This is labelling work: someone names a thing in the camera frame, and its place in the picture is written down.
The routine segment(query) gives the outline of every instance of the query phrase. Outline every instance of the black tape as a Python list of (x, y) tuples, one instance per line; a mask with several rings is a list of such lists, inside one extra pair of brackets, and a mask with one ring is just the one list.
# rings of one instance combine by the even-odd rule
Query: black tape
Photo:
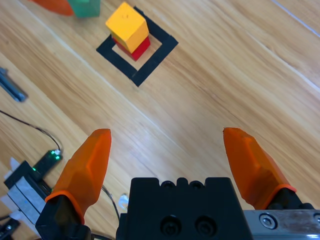
[(113, 51), (112, 48), (116, 43), (113, 41), (111, 35), (96, 49), (96, 51), (131, 79), (137, 87), (139, 87), (166, 58), (166, 56), (168, 56), (168, 54), (177, 46), (178, 42), (174, 37), (169, 35), (161, 27), (155, 24), (155, 22), (148, 18), (143, 11), (136, 6), (134, 9), (145, 18), (149, 33), (162, 43), (148, 61), (146, 61), (139, 70), (136, 70), (130, 63)]

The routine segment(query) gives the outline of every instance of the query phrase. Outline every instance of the black cable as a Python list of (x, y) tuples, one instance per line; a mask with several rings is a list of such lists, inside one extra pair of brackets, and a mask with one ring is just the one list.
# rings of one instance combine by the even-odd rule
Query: black cable
[(10, 114), (8, 114), (8, 113), (6, 113), (6, 112), (4, 112), (4, 111), (2, 111), (2, 110), (0, 110), (0, 113), (8, 116), (9, 118), (12, 118), (13, 120), (16, 120), (16, 121), (20, 122), (20, 123), (22, 123), (22, 124), (25, 124), (25, 125), (27, 125), (27, 126), (29, 126), (29, 127), (32, 127), (32, 128), (34, 128), (34, 129), (38, 130), (39, 132), (47, 135), (49, 138), (51, 138), (52, 141), (54, 141), (54, 143), (55, 143), (56, 146), (58, 147), (58, 150), (59, 150), (59, 151), (61, 150), (59, 143), (58, 143), (47, 131), (43, 130), (43, 129), (40, 128), (40, 127), (37, 127), (37, 126), (35, 126), (35, 125), (32, 125), (32, 124), (27, 123), (27, 122), (25, 122), (25, 121), (22, 121), (22, 120), (14, 117), (14, 116), (11, 116)]
[(10, 218), (10, 215), (5, 215), (0, 217), (0, 221)]
[(118, 212), (118, 209), (117, 209), (117, 205), (116, 205), (114, 199), (112, 198), (112, 195), (110, 194), (110, 192), (107, 190), (107, 188), (104, 185), (102, 185), (102, 190), (108, 195), (108, 197), (112, 201), (116, 216), (118, 217), (118, 220), (120, 221), (120, 215), (119, 215), (119, 212)]

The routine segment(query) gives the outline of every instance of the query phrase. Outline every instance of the screw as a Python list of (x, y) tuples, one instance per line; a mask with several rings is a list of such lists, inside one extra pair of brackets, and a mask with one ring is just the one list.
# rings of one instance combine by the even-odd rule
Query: screw
[(217, 231), (215, 221), (208, 216), (201, 216), (195, 222), (195, 228), (202, 237), (212, 237)]
[(320, 224), (320, 213), (316, 213), (314, 215), (314, 219), (318, 222), (318, 224)]
[(181, 231), (180, 220), (175, 216), (167, 216), (162, 220), (160, 230), (166, 237), (176, 237)]
[(275, 229), (277, 227), (277, 222), (271, 215), (261, 214), (259, 219), (262, 225), (267, 229)]

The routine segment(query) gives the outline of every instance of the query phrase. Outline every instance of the orange object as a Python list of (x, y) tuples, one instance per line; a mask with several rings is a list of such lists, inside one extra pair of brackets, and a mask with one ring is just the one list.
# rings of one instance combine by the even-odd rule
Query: orange object
[(72, 10), (67, 0), (30, 0), (30, 1), (56, 14), (61, 14), (65, 16), (72, 16), (74, 14), (74, 11)]
[(223, 131), (223, 140), (241, 196), (256, 210), (266, 209), (280, 189), (297, 191), (254, 137), (239, 128), (228, 127)]
[(111, 148), (110, 129), (95, 130), (65, 165), (53, 192), (45, 199), (65, 195), (85, 223), (88, 207), (99, 198), (107, 172)]

